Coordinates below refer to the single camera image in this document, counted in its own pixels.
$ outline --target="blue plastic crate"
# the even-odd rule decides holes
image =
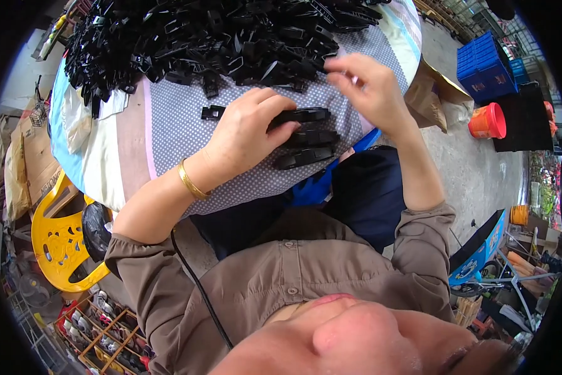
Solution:
[[[512,69],[514,81],[517,85],[529,82],[529,75],[527,74],[527,69],[525,69],[525,65],[523,64],[523,59],[518,58],[510,60],[510,69]]]
[[[475,101],[487,101],[517,92],[510,65],[502,49],[496,47],[492,34],[487,32],[458,49],[456,76]]]

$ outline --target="black plastic bag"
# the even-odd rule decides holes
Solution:
[[[81,223],[85,247],[95,263],[104,260],[105,252],[108,251],[112,233],[104,225],[109,221],[108,210],[101,203],[94,202],[83,209]]]

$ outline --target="blue sign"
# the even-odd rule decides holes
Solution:
[[[504,218],[506,217],[506,210],[502,212],[500,219],[496,223],[490,235],[486,238],[485,242],[467,259],[462,266],[458,267],[454,272],[448,276],[448,283],[450,286],[456,286],[469,281],[471,277],[479,272],[487,259],[496,252],[500,240],[504,235]]]

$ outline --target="blue stripe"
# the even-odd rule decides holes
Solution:
[[[52,93],[52,108],[50,110],[50,124],[52,129],[52,155],[60,163],[66,176],[70,181],[82,192],[85,192],[85,183],[83,181],[83,156],[81,150],[74,154],[68,153],[66,143],[66,134],[62,127],[62,103],[64,102],[64,93],[69,86],[68,77],[64,73],[65,59],[62,59],[56,80],[54,81]]]
[[[410,36],[410,33],[408,33],[408,30],[406,29],[406,26],[404,25],[404,23],[402,22],[401,19],[397,18],[397,16],[393,13],[392,10],[390,9],[386,9],[386,14],[389,14],[390,18],[396,23],[396,25],[400,28],[402,35],[404,35],[406,37],[406,41],[408,42],[408,44],[410,44],[410,48],[412,49],[412,52],[414,53],[414,55],[417,57],[417,59],[420,59],[421,57],[421,51],[420,49],[418,49],[417,43],[414,41],[414,39],[412,39],[412,37]]]
[[[406,8],[410,8],[408,5],[412,4],[412,1],[408,1],[408,0],[393,0],[393,1],[403,5]],[[414,8],[414,13],[408,12],[408,18],[410,18],[412,22],[414,22],[414,24],[418,27],[419,30],[421,29],[421,20],[418,18],[418,13],[416,11],[416,8]]]

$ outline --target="red bucket lid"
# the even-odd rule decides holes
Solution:
[[[502,139],[506,136],[506,119],[502,108],[496,102],[489,104],[489,113],[491,121],[489,121],[489,129],[497,139]]]

